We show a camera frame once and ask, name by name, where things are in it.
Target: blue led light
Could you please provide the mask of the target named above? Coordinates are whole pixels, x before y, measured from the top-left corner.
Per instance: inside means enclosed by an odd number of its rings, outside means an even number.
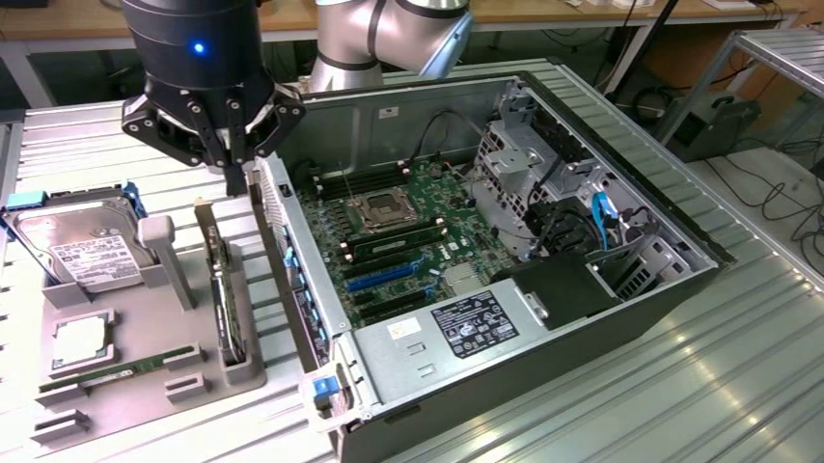
[[[206,53],[206,45],[202,41],[195,42],[195,44],[192,45],[192,51],[196,55],[203,55]]]

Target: robotic arm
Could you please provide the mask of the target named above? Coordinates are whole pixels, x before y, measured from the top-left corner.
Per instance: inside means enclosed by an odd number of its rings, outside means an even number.
[[[145,68],[124,132],[190,166],[223,171],[227,194],[304,116],[300,95],[263,65],[260,0],[123,0]],[[469,0],[316,0],[315,92],[382,81],[378,60],[445,77],[469,40]]]
[[[239,196],[243,166],[271,155],[304,115],[263,65],[255,1],[124,0],[123,10],[145,68],[124,132],[184,164],[220,169]]]

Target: table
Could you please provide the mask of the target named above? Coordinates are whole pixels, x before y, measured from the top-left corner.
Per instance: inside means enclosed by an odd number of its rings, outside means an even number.
[[[824,287],[793,254],[718,195],[646,132],[563,66],[543,60],[461,67],[453,76],[526,70],[737,259],[713,285],[625,347],[570,371],[389,463],[529,461],[820,461],[824,454]],[[389,84],[413,82],[409,72]],[[223,184],[120,131],[120,103],[33,110],[8,127],[0,160],[19,165],[12,188],[95,186],[131,176],[149,212],[175,214],[180,250],[199,246],[192,195],[220,200]],[[0,146],[3,131],[0,126]],[[258,391],[59,452],[44,463],[167,461],[331,462],[307,427],[299,362],[248,207],[223,204],[223,235],[243,246],[268,383]],[[0,456],[31,461],[29,392],[20,383],[25,333],[37,329],[31,258],[9,249],[0,286]]]
[[[789,27],[804,9],[801,0],[778,0],[784,20],[778,27]],[[662,9],[664,0],[653,7],[633,11],[629,26],[640,30],[629,44],[625,57],[606,88],[610,91],[626,72],[652,24]],[[559,0],[473,0],[477,32],[538,29],[620,27],[626,11],[613,6],[596,7],[584,3],[577,9]],[[761,10],[722,12],[701,0],[681,0],[666,24],[705,22],[742,22],[764,20]],[[263,14],[260,25],[264,41],[302,41],[316,39],[316,10],[311,0],[274,0],[274,14]],[[125,22],[117,12],[103,8],[93,0],[53,0],[44,10],[8,10],[0,16],[0,58],[32,108],[53,106],[48,86],[31,65],[35,53],[113,50],[133,48]]]

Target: motherboard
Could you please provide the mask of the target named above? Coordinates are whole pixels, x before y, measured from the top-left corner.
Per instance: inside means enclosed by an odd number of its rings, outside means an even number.
[[[481,288],[513,265],[475,209],[475,183],[449,164],[418,161],[299,192],[354,326]]]

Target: hard disk drive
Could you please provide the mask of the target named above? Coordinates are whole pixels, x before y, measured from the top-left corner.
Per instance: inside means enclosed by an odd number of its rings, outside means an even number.
[[[85,291],[103,292],[141,282],[139,269],[156,258],[137,242],[143,211],[132,188],[12,195],[3,222],[52,284],[77,282]]]

